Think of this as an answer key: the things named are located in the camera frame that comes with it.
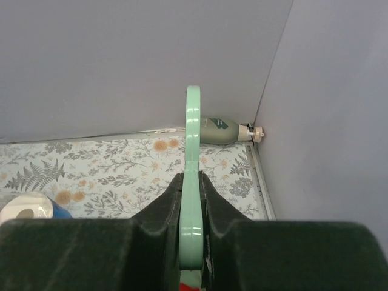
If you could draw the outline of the white toilet roll blue wrap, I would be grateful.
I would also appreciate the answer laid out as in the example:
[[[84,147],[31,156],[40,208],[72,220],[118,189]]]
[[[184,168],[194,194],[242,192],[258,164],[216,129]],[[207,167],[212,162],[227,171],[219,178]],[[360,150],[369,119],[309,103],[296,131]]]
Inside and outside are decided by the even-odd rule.
[[[68,219],[72,215],[41,193],[19,195],[1,209],[1,224],[14,219]]]

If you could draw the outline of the red paper scrap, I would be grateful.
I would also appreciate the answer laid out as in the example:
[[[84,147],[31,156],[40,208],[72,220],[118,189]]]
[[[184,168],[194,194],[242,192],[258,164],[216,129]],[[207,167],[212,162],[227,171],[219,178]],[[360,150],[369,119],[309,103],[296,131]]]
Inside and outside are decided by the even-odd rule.
[[[179,291],[197,291],[197,290],[198,290],[197,288],[193,288],[184,283],[180,283],[179,285]]]

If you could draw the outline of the green hand brush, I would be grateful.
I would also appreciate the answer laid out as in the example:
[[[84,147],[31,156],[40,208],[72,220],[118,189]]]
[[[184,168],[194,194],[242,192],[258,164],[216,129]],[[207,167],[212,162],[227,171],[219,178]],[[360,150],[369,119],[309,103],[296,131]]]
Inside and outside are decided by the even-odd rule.
[[[181,282],[201,287],[204,227],[199,188],[201,90],[190,85],[186,95],[184,176],[179,217],[179,268]]]

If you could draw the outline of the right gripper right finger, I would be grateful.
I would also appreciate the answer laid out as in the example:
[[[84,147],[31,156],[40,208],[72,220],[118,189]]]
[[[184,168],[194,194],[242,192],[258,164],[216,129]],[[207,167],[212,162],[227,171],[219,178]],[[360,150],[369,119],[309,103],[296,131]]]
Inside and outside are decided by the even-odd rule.
[[[387,260],[364,225],[254,221],[199,174],[207,290],[386,290]]]

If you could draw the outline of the grey lotion bottle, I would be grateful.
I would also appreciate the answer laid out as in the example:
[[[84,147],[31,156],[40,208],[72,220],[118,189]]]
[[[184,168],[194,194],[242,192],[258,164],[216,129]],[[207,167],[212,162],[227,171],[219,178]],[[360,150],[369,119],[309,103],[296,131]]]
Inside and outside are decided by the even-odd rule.
[[[250,127],[225,118],[201,118],[200,141],[203,144],[227,145],[243,141],[260,143],[263,137],[262,127]]]

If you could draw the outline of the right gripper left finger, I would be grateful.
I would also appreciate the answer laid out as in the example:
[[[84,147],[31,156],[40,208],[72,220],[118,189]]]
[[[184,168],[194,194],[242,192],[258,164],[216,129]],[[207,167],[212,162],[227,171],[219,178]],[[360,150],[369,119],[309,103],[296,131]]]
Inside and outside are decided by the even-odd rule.
[[[178,290],[183,176],[129,219],[1,226],[2,290]]]

